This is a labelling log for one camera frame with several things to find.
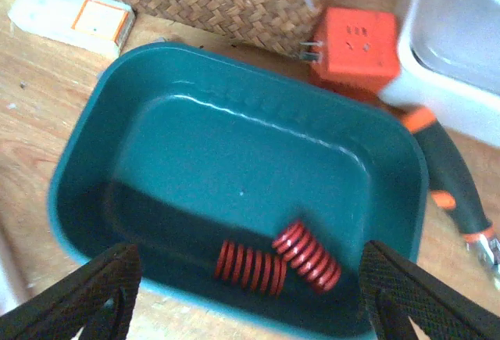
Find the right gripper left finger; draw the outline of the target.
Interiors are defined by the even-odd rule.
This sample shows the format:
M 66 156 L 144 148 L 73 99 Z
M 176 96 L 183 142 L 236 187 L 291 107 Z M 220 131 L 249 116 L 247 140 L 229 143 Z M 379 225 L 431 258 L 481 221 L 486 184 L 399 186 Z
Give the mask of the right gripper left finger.
M 138 247 L 117 244 L 1 316 L 2 339 L 125 339 L 141 282 Z

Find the orange handled soldering iron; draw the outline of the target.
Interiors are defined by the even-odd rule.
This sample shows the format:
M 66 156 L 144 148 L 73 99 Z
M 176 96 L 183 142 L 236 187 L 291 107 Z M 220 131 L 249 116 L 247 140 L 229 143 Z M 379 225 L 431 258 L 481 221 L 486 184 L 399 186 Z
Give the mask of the orange handled soldering iron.
M 425 156 L 431 198 L 450 216 L 468 249 L 476 252 L 490 271 L 499 272 L 499 239 L 455 143 L 426 107 L 406 113 L 401 122 Z

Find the small orange red box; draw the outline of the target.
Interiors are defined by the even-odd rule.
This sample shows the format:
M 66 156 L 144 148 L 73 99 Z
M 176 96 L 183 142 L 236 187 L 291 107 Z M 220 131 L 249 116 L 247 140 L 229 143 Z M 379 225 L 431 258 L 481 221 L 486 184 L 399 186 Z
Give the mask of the small orange red box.
M 308 43 L 310 80 L 353 98 L 376 98 L 401 73 L 398 21 L 375 10 L 329 7 Z

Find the white clear lidded case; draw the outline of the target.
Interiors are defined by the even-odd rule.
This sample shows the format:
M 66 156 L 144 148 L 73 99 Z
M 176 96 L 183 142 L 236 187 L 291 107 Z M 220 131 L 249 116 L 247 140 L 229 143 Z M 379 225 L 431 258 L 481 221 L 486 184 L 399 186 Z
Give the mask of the white clear lidded case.
M 499 0 L 399 0 L 396 15 L 401 73 L 381 99 L 497 147 Z

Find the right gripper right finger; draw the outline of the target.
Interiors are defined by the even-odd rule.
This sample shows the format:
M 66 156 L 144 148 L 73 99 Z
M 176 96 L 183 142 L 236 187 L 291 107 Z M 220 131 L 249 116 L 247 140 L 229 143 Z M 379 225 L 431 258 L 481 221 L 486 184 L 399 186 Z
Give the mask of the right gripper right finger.
M 364 245 L 359 286 L 379 339 L 498 339 L 499 317 L 383 242 Z

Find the red spring front tray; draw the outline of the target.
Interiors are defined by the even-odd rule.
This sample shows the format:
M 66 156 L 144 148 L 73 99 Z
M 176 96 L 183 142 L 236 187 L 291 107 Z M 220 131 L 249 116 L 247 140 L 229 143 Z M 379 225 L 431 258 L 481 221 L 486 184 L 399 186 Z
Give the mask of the red spring front tray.
M 339 282 L 341 265 L 300 220 L 290 223 L 271 245 L 316 292 L 327 293 Z

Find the small clear parts box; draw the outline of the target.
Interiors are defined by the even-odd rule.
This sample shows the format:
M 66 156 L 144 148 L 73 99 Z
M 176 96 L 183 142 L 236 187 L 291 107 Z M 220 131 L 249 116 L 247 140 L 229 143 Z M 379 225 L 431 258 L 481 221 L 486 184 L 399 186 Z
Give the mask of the small clear parts box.
M 135 21 L 132 7 L 116 0 L 15 0 L 8 17 L 23 31 L 110 59 Z

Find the dark green plastic tray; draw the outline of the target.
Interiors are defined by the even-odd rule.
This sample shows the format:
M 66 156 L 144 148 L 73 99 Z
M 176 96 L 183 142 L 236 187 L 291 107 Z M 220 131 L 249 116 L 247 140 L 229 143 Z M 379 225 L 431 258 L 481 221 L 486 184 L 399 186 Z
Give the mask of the dark green plastic tray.
M 390 114 L 178 43 L 100 76 L 48 191 L 52 232 L 86 263 L 139 248 L 142 286 L 288 335 L 373 339 L 359 292 L 369 240 L 415 260 L 428 173 Z M 302 221 L 340 263 L 316 293 L 293 270 L 276 298 L 214 276 L 224 241 L 271 251 Z

